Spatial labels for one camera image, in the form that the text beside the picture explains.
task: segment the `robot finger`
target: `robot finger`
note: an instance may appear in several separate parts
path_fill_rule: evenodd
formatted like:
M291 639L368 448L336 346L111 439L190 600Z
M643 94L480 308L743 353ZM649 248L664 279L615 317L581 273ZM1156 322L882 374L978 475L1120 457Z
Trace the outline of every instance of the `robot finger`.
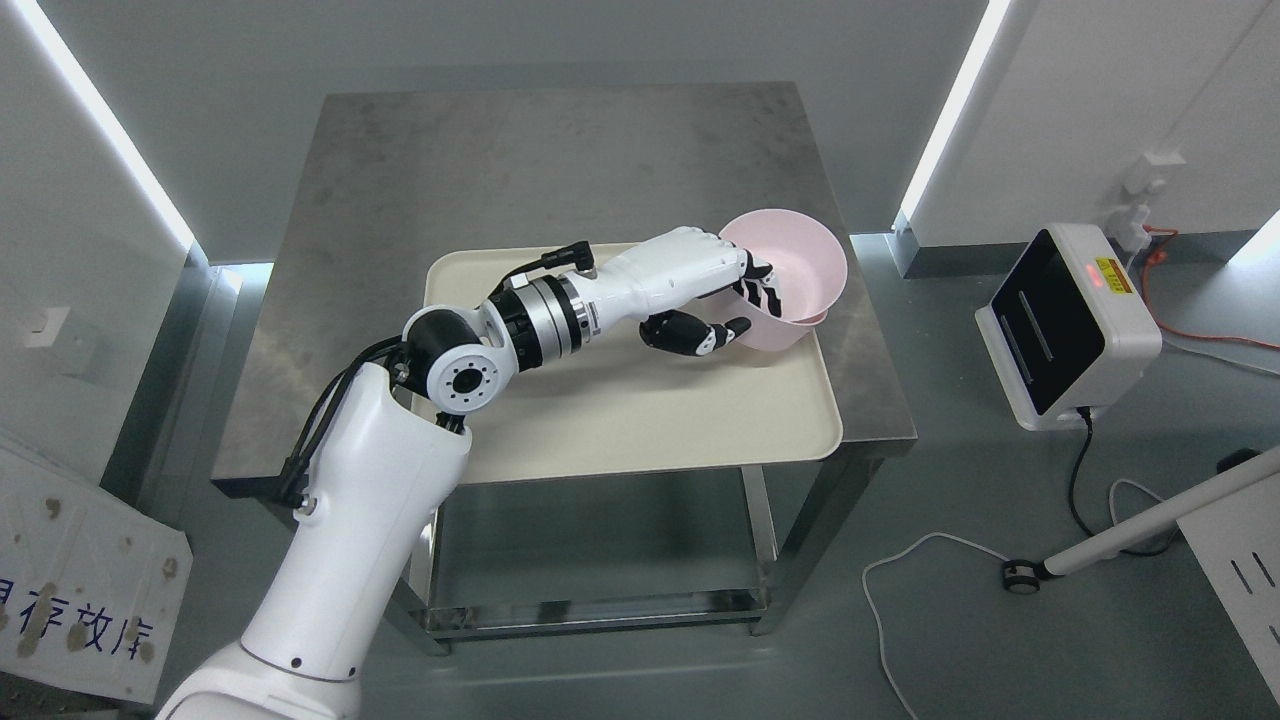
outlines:
M753 281L740 279L732 284L733 292L741 295L748 302L767 311L774 318L782 316L782 297L778 296L776 278L769 273L768 278Z
M723 325L707 324L689 313L667 310L640 323L640 338L649 347L701 356L724 347L750 328L751 322L746 318L733 318Z

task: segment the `dirty board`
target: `dirty board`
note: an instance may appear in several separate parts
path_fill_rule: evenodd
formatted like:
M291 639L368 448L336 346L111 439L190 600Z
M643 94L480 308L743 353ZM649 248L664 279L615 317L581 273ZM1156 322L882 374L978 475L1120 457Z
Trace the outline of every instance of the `dirty board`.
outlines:
M152 702L189 571L182 533L0 442L0 670Z

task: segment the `power plug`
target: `power plug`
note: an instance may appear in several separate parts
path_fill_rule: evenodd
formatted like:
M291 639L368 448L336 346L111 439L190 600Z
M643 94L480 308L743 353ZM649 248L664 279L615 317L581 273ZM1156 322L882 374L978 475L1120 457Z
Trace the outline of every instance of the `power plug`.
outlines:
M1132 258L1151 245L1151 233L1143 228L1149 217L1151 208L1146 202L1123 208L1107 220L1107 234Z

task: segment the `plastic bowl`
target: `plastic bowl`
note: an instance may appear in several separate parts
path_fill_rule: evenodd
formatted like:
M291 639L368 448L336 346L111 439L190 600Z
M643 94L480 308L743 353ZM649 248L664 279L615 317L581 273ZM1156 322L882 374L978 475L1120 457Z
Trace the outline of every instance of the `plastic bowl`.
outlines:
M753 210L731 220L719 236L773 264L782 299L782 318L748 302L732 290L705 301L708 320L748 318L751 329L740 342L780 352L796 343L827 316L849 279L849 260L836 236L822 223L794 210Z

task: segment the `beige tray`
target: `beige tray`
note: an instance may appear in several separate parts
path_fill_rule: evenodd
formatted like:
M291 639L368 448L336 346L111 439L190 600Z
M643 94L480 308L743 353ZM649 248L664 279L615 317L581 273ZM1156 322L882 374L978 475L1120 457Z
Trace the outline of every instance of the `beige tray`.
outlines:
M598 263L627 247L591 246ZM445 255L426 275L426 304L475 307L503 274L545 250ZM421 398L413 410L435 416ZM813 333L785 352L731 345L685 357L646 347L627 320L521 373L467 427L475 439L463 483L817 460L842 433Z

